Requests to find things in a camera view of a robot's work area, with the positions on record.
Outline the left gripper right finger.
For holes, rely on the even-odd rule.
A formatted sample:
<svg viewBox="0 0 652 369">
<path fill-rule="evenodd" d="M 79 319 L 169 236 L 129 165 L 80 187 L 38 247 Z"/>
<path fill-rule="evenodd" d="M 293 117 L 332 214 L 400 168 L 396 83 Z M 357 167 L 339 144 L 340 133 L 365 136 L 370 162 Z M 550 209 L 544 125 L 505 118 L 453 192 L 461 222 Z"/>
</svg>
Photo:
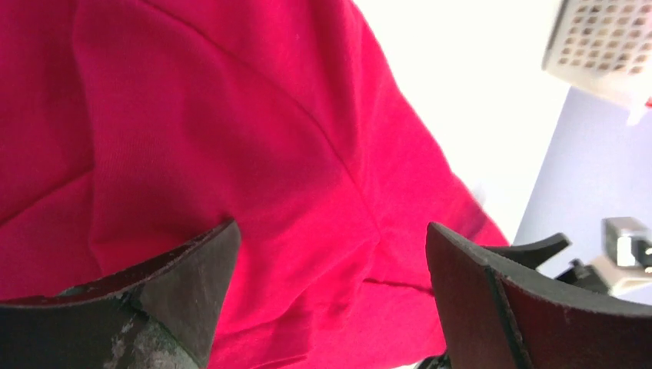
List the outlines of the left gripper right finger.
<svg viewBox="0 0 652 369">
<path fill-rule="evenodd" d="M 649 368 L 651 308 L 549 278 L 498 271 L 438 223 L 426 255 L 447 345 L 436 368 Z"/>
</svg>

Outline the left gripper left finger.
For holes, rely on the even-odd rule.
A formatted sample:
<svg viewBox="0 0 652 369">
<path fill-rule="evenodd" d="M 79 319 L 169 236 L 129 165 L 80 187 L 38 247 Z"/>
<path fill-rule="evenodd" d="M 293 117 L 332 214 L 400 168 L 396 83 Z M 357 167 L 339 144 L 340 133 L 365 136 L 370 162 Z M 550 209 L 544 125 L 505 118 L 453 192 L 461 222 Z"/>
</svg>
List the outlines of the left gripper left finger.
<svg viewBox="0 0 652 369">
<path fill-rule="evenodd" d="M 205 368 L 241 232 L 182 246 L 55 296 L 1 303 L 3 368 Z"/>
</svg>

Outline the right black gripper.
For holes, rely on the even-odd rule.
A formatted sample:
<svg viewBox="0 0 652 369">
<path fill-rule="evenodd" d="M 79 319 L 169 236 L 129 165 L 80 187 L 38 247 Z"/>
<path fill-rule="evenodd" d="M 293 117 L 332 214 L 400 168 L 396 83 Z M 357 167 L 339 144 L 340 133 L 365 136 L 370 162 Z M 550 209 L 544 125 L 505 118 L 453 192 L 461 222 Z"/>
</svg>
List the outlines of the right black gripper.
<svg viewBox="0 0 652 369">
<path fill-rule="evenodd" d="M 571 241 L 564 234 L 556 233 L 530 244 L 485 248 L 484 256 L 486 265 L 498 271 L 534 271 L 570 245 Z M 570 267 L 555 279 L 597 294 L 610 294 L 610 287 L 594 266 L 579 259 L 571 260 Z"/>
</svg>

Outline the red t shirt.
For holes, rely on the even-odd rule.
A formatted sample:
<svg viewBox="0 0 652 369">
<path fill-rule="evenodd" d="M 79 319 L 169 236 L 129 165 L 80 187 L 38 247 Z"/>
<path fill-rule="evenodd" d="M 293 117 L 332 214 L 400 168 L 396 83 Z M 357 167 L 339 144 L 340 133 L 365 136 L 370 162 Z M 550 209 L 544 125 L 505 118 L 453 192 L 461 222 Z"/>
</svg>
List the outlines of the red t shirt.
<svg viewBox="0 0 652 369">
<path fill-rule="evenodd" d="M 1 296 L 56 294 L 233 218 L 212 368 L 445 349 L 440 222 L 505 238 L 350 1 L 3 1 Z"/>
</svg>

